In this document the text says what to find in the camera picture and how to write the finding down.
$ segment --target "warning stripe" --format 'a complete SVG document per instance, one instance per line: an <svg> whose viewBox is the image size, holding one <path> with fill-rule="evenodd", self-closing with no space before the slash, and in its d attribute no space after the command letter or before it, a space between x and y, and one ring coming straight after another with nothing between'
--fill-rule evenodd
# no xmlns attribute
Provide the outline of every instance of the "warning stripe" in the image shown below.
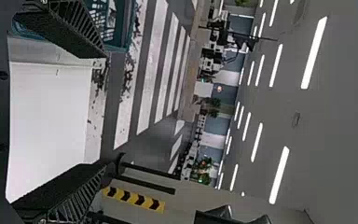
<svg viewBox="0 0 358 224"><path fill-rule="evenodd" d="M138 207L143 207L144 209L152 210L161 214L164 213L165 202L137 193L132 193L124 189L107 187L103 189L103 195L107 198L116 199L123 203L129 203Z"/></svg>

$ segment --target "ceiling light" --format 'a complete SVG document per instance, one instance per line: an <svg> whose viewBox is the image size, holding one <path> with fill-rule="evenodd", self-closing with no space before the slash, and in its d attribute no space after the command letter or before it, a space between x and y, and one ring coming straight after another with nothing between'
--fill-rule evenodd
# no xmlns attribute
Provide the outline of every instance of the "ceiling light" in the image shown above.
<svg viewBox="0 0 358 224"><path fill-rule="evenodd" d="M265 20L266 20L266 13L263 13L263 17L261 18L260 30L258 31L258 37L261 37L261 35L263 34Z"/></svg>
<svg viewBox="0 0 358 224"><path fill-rule="evenodd" d="M219 185L217 186L217 189L222 188L222 182L223 182L223 175L224 175L224 174L225 174L225 173L222 173L222 174L220 175Z"/></svg>
<svg viewBox="0 0 358 224"><path fill-rule="evenodd" d="M228 143L229 132L230 132L230 129L228 129L228 131L227 131L227 136L226 136L226 145L227 145L227 143Z"/></svg>
<svg viewBox="0 0 358 224"><path fill-rule="evenodd" d="M245 141L245 139L246 139L246 134L248 133L249 122L251 120L251 116L252 116L252 113L249 112L248 117L246 118L245 128L243 129L242 141Z"/></svg>
<svg viewBox="0 0 358 224"><path fill-rule="evenodd" d="M272 185L271 193L269 195L269 203L275 204L277 201L278 191L281 186L284 168L286 166L287 158L289 157L290 149L288 147L283 148L281 160L279 161L277 174L275 175L274 183Z"/></svg>
<svg viewBox="0 0 358 224"><path fill-rule="evenodd" d="M258 143L260 142L261 133L263 132L263 123L258 125L257 136L255 137L255 145L252 151L251 162L255 161L255 154L257 153Z"/></svg>
<svg viewBox="0 0 358 224"><path fill-rule="evenodd" d="M242 70L241 70L241 75L240 75L240 82L238 83L238 85L240 86L241 85L241 83L242 83L242 77L243 77L243 69L244 68L242 68Z"/></svg>
<svg viewBox="0 0 358 224"><path fill-rule="evenodd" d="M241 102L237 102L237 108L235 109L235 115L234 115L234 121L237 120L238 110L240 109L240 103Z"/></svg>
<svg viewBox="0 0 358 224"><path fill-rule="evenodd" d="M265 56L263 54L263 56L261 56L260 65L258 65L257 77L255 78L256 86L258 86L258 82L260 81L260 75L261 75L261 71L263 70L264 59L265 59Z"/></svg>
<svg viewBox="0 0 358 224"><path fill-rule="evenodd" d="M252 61L251 70L250 70L249 76L248 76L248 86L251 84L254 68L255 68L255 61Z"/></svg>
<svg viewBox="0 0 358 224"><path fill-rule="evenodd" d="M269 80L269 86L272 88L274 86L275 77L277 75L279 61L281 60L283 44L280 44L277 51L277 57L275 58L274 68L272 69L271 79Z"/></svg>
<svg viewBox="0 0 358 224"><path fill-rule="evenodd" d="M234 189L235 179L237 178L237 172L238 172L238 164L235 165L234 174L232 175L232 179L231 179L231 185L229 186L229 191L232 191Z"/></svg>
<svg viewBox="0 0 358 224"><path fill-rule="evenodd" d="M257 26L255 26L255 29L254 29L254 38L255 38L255 34L257 34Z"/></svg>
<svg viewBox="0 0 358 224"><path fill-rule="evenodd" d="M310 76L312 75L313 66L315 65L316 57L318 56L326 24L327 17L323 17L319 20L318 26L316 27L315 36L313 37L312 46L310 47L310 56L308 57L307 66L305 67L303 80L301 82L302 90L306 90L310 85Z"/></svg>
<svg viewBox="0 0 358 224"><path fill-rule="evenodd" d="M274 2L274 7L272 8L271 18L269 19L269 27L271 27L272 24L274 23L275 13L277 12L277 7L278 7L278 2L279 2L279 0L275 0L275 2Z"/></svg>
<svg viewBox="0 0 358 224"><path fill-rule="evenodd" d="M241 126L241 122L242 122L242 117L243 117L243 110L245 109L245 106L241 107L241 113L240 113L240 119L238 120L238 125L237 125L237 129L240 128Z"/></svg>
<svg viewBox="0 0 358 224"><path fill-rule="evenodd" d="M232 136L229 137L229 140L228 140L228 145L227 145L227 152L226 152L226 155L228 155L229 153L229 149L231 148L231 140L232 140Z"/></svg>

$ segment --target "white floor stripe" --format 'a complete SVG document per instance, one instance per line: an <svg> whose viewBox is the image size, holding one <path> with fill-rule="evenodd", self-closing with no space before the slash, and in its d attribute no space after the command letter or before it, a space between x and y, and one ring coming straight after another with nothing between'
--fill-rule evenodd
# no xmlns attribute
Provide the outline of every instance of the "white floor stripe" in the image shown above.
<svg viewBox="0 0 358 224"><path fill-rule="evenodd" d="M138 75L139 57L141 54L142 41L144 36L147 0L137 0L137 4L139 6L139 14L138 14L139 26L137 27L139 34L132 37L132 44L130 46L130 51L129 54L126 55L126 57L131 57L134 63L127 63L125 67L126 73L132 71L131 72L132 80L131 82L128 83L129 90L124 92L124 95L121 97L122 102L120 103L118 108L114 149L127 143L130 134L133 96L136 89L135 85L136 85L136 78Z"/></svg>
<svg viewBox="0 0 358 224"><path fill-rule="evenodd" d="M175 102L175 109L174 109L175 111L179 109L180 97L182 95L183 79L185 77L186 68L187 68L187 56L188 56L188 48L189 47L190 47L190 36L187 36L185 52L184 52L184 57L183 57L183 61L182 61L181 74L180 74L180 78L179 78L178 92L176 94L176 102Z"/></svg>
<svg viewBox="0 0 358 224"><path fill-rule="evenodd" d="M185 36L186 36L186 30L182 26L182 29L180 31L179 43L178 43L178 51L176 53L175 67L173 69L170 99L168 101L168 108L167 108L167 116L169 116L172 113L172 109L173 109L173 100L175 98L174 95L175 95L176 84L179 76L180 61L182 59L183 43L185 42Z"/></svg>
<svg viewBox="0 0 358 224"><path fill-rule="evenodd" d="M185 126L185 121L184 120L177 120L176 121L176 127L175 127L175 135L177 135Z"/></svg>
<svg viewBox="0 0 358 224"><path fill-rule="evenodd" d="M176 165L178 164L179 155L176 156L175 160L172 162L170 170L168 170L168 174L173 174L175 171Z"/></svg>
<svg viewBox="0 0 358 224"><path fill-rule="evenodd" d="M180 145L182 144L182 137L183 137L183 135L181 134L178 137L178 139L176 140L175 144L173 144L172 150L171 150L171 158L170 158L170 160L172 160L173 156L176 154L176 152L178 151Z"/></svg>
<svg viewBox="0 0 358 224"><path fill-rule="evenodd" d="M159 86L159 95L156 111L155 123L162 120L162 114L165 107L165 97L167 96L168 82L170 79L170 72L173 60L173 49L175 47L175 40L178 31L179 20L172 14L170 32L168 37L167 50L165 51L164 67L162 69L161 85Z"/></svg>
<svg viewBox="0 0 358 224"><path fill-rule="evenodd" d="M165 0L157 1L155 16L153 19L153 30L150 40L149 55L147 58L147 67L145 71L145 84L142 92L142 102L138 119L137 134L143 132L149 127L150 111L153 102L159 52L164 34L167 8L168 4Z"/></svg>

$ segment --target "ceiling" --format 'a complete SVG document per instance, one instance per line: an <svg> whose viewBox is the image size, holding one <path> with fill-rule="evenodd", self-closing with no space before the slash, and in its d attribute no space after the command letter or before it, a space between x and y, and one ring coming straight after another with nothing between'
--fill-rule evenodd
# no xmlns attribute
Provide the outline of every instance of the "ceiling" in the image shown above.
<svg viewBox="0 0 358 224"><path fill-rule="evenodd" d="M279 41L261 41L245 61L244 80L252 61L255 70L251 86L243 81L238 93L245 110L239 130L238 120L231 122L233 140L222 189L229 189L238 164L234 191L268 200L282 149L287 146L290 154L276 204L307 209L317 224L358 223L358 1L309 0L304 13L297 12L300 2L291 5L289 0L280 0L272 27L274 0L264 0L264 6L257 9L254 26L260 27L266 12L263 36ZM325 16L328 21L310 87L301 90L318 20ZM281 43L275 85L269 88ZM255 87L262 54L266 58ZM248 112L252 118L242 142ZM293 128L296 112L301 118ZM259 122L264 129L255 162L251 162Z"/></svg>

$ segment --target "gray floor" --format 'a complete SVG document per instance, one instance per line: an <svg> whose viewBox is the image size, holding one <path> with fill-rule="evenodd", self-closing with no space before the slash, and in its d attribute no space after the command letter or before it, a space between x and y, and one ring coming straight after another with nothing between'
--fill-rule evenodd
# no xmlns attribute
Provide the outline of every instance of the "gray floor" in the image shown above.
<svg viewBox="0 0 358 224"><path fill-rule="evenodd" d="M143 36L143 45L140 53L138 76L136 79L136 89L133 98L133 106L131 113L131 126L129 141L123 146L113 150L115 143L115 132L117 127L117 113L120 101L120 91L123 83L124 69L125 69L125 57L123 53L112 53L111 54L111 70L109 78L109 89L106 100L104 127L103 127L103 142L101 159L112 160L116 157L119 152L127 152L128 156L131 157L136 164L143 165L146 167L159 169L162 171L168 171L171 161L171 148L177 137L183 135L183 143L179 151L186 146L185 142L189 141L191 133L191 124L186 124L182 131L175 135L176 126L176 114L172 113L167 118L164 118L159 123L155 124L156 107L158 104L158 91L162 77L162 67L164 65L165 52L168 42L169 25L171 23L171 17L174 13L179 19L179 24L184 26L187 34L191 30L192 21L194 18L194 7L191 0L185 1L173 1L167 0L168 11L165 21L164 35L162 38L160 57L158 61L158 74L156 79L156 86L154 91L154 97L152 102L152 112L150 118L149 128L137 135L137 126L139 118L139 107L142 101L143 87L145 82L145 69L147 66L147 57L150 49L150 40L154 18L154 8L156 7L157 0L148 0L147 13L145 15L145 29ZM184 46L178 46L179 35L175 39L174 55L179 48ZM168 86L172 83L172 73L175 61L172 60L171 72ZM169 91L167 92L166 102L169 99ZM165 104L164 115L167 110L167 104Z"/></svg>

